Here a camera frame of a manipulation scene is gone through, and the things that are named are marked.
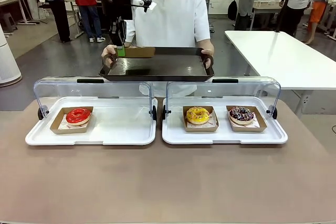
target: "yellow frosted donut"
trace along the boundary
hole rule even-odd
[[[210,113],[202,107],[192,107],[187,111],[187,119],[192,124],[204,124],[209,121]]]

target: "white tray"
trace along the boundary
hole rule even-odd
[[[152,105],[158,107],[153,99]],[[86,133],[57,135],[50,125],[61,108],[93,106]],[[64,97],[50,109],[26,136],[29,145],[146,145],[155,138],[156,121],[149,115],[148,98],[104,99],[97,97]]]
[[[182,107],[194,105],[214,107],[219,121],[216,132],[189,133],[184,130]],[[256,106],[267,128],[261,133],[232,131],[226,112],[227,105]],[[283,144],[288,139],[278,121],[266,114],[267,107],[256,97],[171,98],[168,106],[172,113],[162,122],[162,138],[169,144]]]

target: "black baking tray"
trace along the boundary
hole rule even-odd
[[[156,47],[152,58],[121,58],[107,55],[99,75],[109,81],[206,81],[214,76],[213,58],[202,48]],[[111,66],[104,64],[112,60]],[[205,61],[211,66],[205,69]]]

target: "green tape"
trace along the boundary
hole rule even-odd
[[[117,48],[117,52],[118,52],[118,57],[125,57],[125,48],[121,47],[121,48]]]

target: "blue jeans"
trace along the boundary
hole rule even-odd
[[[78,6],[80,15],[82,16],[83,25],[85,28],[86,33],[88,34],[89,38],[94,38],[95,35],[93,34],[90,22],[89,22],[89,16],[91,17],[91,21],[93,21],[93,25],[96,31],[97,38],[101,37],[101,28],[100,28],[100,21],[99,16],[97,12],[97,8],[94,5],[81,5]]]

